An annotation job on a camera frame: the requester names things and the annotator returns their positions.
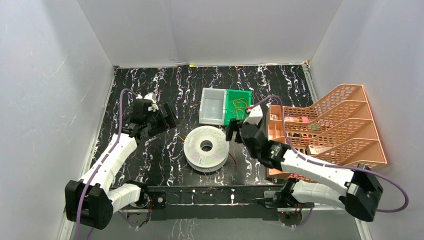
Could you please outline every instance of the green box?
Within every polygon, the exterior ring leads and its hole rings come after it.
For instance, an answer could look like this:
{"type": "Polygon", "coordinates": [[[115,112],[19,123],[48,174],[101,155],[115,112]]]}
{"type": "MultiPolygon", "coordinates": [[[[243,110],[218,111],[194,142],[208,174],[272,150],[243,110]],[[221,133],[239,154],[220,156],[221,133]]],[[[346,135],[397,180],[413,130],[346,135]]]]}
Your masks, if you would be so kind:
{"type": "Polygon", "coordinates": [[[247,115],[245,108],[252,104],[252,92],[244,90],[226,90],[224,126],[230,119],[244,120],[247,115]]]}

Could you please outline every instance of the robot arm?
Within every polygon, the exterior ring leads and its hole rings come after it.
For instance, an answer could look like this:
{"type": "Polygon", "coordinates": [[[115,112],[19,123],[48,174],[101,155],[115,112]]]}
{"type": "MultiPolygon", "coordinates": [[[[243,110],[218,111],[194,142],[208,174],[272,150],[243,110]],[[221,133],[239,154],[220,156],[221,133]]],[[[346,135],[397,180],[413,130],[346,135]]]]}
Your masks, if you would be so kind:
{"type": "MultiPolygon", "coordinates": [[[[263,112],[260,106],[250,110],[244,120],[231,119],[226,129],[226,140],[245,145],[252,158],[267,168],[302,175],[317,183],[289,178],[281,192],[264,193],[265,205],[277,208],[293,207],[299,203],[320,203],[345,209],[352,216],[372,222],[383,187],[374,175],[349,169],[329,168],[305,161],[290,146],[268,140],[261,129],[263,112]]],[[[312,156],[307,159],[333,165],[312,156]]],[[[360,164],[358,168],[368,169],[360,164]]]]}
{"type": "Polygon", "coordinates": [[[97,229],[104,229],[112,214],[121,208],[135,204],[146,206],[148,188],[144,183],[129,180],[109,191],[115,176],[141,140],[153,137],[178,125],[178,120],[168,103],[158,106],[156,97],[149,93],[134,100],[129,118],[124,122],[120,136],[114,134],[111,143],[100,158],[79,181],[69,181],[65,187],[66,217],[76,221],[77,209],[84,187],[91,179],[84,196],[80,222],[97,229]]]}

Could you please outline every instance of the cable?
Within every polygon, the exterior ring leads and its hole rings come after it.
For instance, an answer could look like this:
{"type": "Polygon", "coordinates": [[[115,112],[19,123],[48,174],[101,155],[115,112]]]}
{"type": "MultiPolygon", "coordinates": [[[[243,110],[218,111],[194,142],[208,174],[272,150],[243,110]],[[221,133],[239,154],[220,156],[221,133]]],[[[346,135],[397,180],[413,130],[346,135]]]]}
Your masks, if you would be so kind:
{"type": "Polygon", "coordinates": [[[237,120],[241,120],[245,118],[245,109],[248,107],[248,103],[245,99],[239,98],[234,99],[232,101],[232,104],[234,105],[234,110],[230,110],[232,115],[236,117],[237,120]]]}
{"type": "Polygon", "coordinates": [[[95,168],[95,170],[93,171],[93,173],[91,174],[90,178],[88,179],[87,183],[84,186],[84,189],[82,190],[81,193],[81,197],[79,198],[79,202],[78,202],[78,209],[76,210],[76,239],[80,240],[81,239],[81,233],[80,233],[80,223],[81,223],[81,211],[83,209],[83,202],[84,202],[84,197],[87,193],[87,190],[89,189],[90,183],[92,182],[94,176],[97,174],[97,172],[99,171],[100,167],[102,166],[102,163],[105,162],[105,160],[109,157],[109,154],[115,149],[115,147],[118,145],[119,140],[121,138],[121,133],[122,133],[122,102],[123,102],[123,98],[124,98],[124,93],[126,92],[130,92],[132,94],[132,96],[137,96],[137,94],[135,94],[133,91],[131,91],[128,88],[124,88],[122,89],[122,91],[120,92],[120,97],[119,97],[119,129],[118,129],[118,137],[116,139],[116,142],[112,145],[112,147],[110,148],[110,150],[107,152],[108,154],[104,155],[103,159],[100,161],[101,164],[98,164],[97,167],[95,168]]]}
{"type": "Polygon", "coordinates": [[[139,226],[136,225],[137,228],[141,228],[144,224],[147,224],[150,221],[150,219],[152,219],[152,200],[149,203],[150,203],[150,206],[148,207],[147,219],[144,222],[142,222],[139,226]]]}
{"type": "Polygon", "coordinates": [[[228,154],[232,157],[232,159],[234,160],[234,165],[236,165],[237,166],[237,161],[236,161],[236,159],[234,158],[234,156],[230,153],[230,152],[228,152],[228,154]]]}
{"type": "Polygon", "coordinates": [[[309,210],[309,213],[308,213],[308,215],[307,215],[307,217],[306,217],[306,219],[303,221],[303,222],[301,222],[301,223],[299,223],[299,224],[294,224],[294,225],[284,225],[285,227],[288,227],[288,228],[297,228],[297,227],[300,227],[300,226],[302,226],[302,225],[304,225],[310,218],[311,218],[311,216],[312,216],[312,207],[310,208],[310,210],[309,210]]]}
{"type": "Polygon", "coordinates": [[[90,231],[88,232],[87,237],[85,238],[85,240],[89,240],[89,238],[90,238],[90,236],[92,235],[93,231],[94,231],[94,227],[92,227],[92,228],[90,229],[90,231]]]}
{"type": "Polygon", "coordinates": [[[292,213],[296,213],[298,211],[298,208],[299,208],[299,203],[296,204],[296,209],[292,213]]]}
{"type": "Polygon", "coordinates": [[[119,215],[129,224],[131,225],[131,227],[136,228],[137,224],[135,224],[134,222],[130,221],[121,211],[118,211],[119,215]]]}
{"type": "Polygon", "coordinates": [[[409,204],[409,202],[410,202],[410,199],[409,199],[409,196],[408,196],[408,194],[407,194],[407,192],[405,191],[405,189],[403,189],[403,187],[401,187],[397,182],[395,182],[395,181],[393,181],[392,179],[390,179],[389,177],[387,177],[387,176],[384,176],[383,174],[381,174],[381,173],[378,173],[378,172],[375,172],[375,171],[371,171],[371,170],[368,170],[368,169],[361,169],[361,168],[357,168],[357,167],[352,167],[352,166],[340,166],[340,165],[333,165],[333,164],[325,164],[325,163],[320,163],[320,162],[316,162],[316,161],[313,161],[313,160],[310,160],[310,159],[307,159],[305,156],[303,156],[302,154],[300,154],[294,147],[293,147],[293,144],[292,144],[292,141],[289,139],[289,137],[287,137],[287,134],[286,134],[286,123],[285,123],[285,121],[284,121],[284,109],[283,109],[283,102],[281,101],[281,99],[278,97],[278,96],[276,96],[276,95],[270,95],[270,96],[267,96],[266,98],[264,98],[264,99],[262,99],[261,101],[259,101],[258,103],[256,103],[256,104],[254,104],[253,106],[249,106],[248,108],[247,108],[247,110],[251,110],[252,108],[254,108],[254,107],[256,107],[256,106],[259,106],[260,104],[262,104],[262,103],[264,103],[265,101],[267,101],[267,100],[269,100],[269,99],[271,99],[271,98],[274,98],[274,99],[276,99],[279,103],[279,105],[280,105],[280,108],[281,108],[281,115],[282,115],[282,132],[283,132],[283,135],[284,135],[284,138],[285,138],[285,140],[287,141],[287,143],[288,143],[288,145],[290,146],[290,148],[291,148],[291,150],[295,153],[295,154],[297,154],[297,156],[300,158],[300,159],[302,159],[302,160],[305,160],[306,162],[308,162],[308,163],[311,163],[311,164],[315,164],[315,165],[318,165],[318,166],[322,166],[322,167],[326,167],[326,168],[334,168],[334,169],[347,169],[347,170],[351,170],[351,171],[359,171],[359,172],[363,172],[363,173],[366,173],[366,174],[371,174],[371,175],[374,175],[374,176],[376,176],[376,177],[379,177],[379,178],[381,178],[381,179],[384,179],[384,180],[386,180],[387,182],[389,182],[390,184],[392,184],[392,185],[394,185],[397,189],[399,189],[400,190],[400,192],[403,194],[403,196],[404,196],[404,198],[405,198],[405,202],[403,203],[403,205],[401,206],[401,207],[398,207],[398,208],[395,208],[395,209],[377,209],[377,212],[382,212],[382,213],[396,213],[396,212],[400,212],[400,211],[402,211],[402,210],[404,210],[405,208],[407,208],[407,206],[408,206],[408,204],[409,204]]]}

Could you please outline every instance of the black table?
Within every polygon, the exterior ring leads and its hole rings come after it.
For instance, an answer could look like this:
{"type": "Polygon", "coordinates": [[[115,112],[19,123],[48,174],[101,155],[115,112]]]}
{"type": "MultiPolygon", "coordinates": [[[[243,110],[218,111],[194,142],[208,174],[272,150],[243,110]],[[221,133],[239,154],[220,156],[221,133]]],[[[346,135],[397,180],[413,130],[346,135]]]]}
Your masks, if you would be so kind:
{"type": "MultiPolygon", "coordinates": [[[[123,88],[143,96],[156,93],[159,102],[170,103],[180,124],[141,144],[116,175],[114,187],[129,179],[162,187],[280,186],[284,180],[267,178],[266,168],[250,158],[242,144],[234,142],[230,142],[229,149],[237,166],[229,157],[216,173],[195,172],[184,157],[183,141],[178,135],[184,138],[200,126],[202,88],[250,90],[252,103],[272,94],[280,96],[286,106],[306,107],[313,103],[301,65],[119,68],[103,118],[95,159],[117,132],[119,95],[123,88]]],[[[123,105],[127,107],[131,101],[125,96],[123,105]]]]}

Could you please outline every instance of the clear plastic box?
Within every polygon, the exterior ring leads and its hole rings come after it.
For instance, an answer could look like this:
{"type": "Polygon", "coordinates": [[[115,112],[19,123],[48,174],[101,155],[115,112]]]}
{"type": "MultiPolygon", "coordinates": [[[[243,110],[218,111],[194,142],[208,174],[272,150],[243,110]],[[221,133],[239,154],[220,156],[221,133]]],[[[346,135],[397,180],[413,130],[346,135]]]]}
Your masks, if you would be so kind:
{"type": "Polygon", "coordinates": [[[224,125],[226,97],[226,89],[204,87],[201,92],[199,123],[224,125]]]}

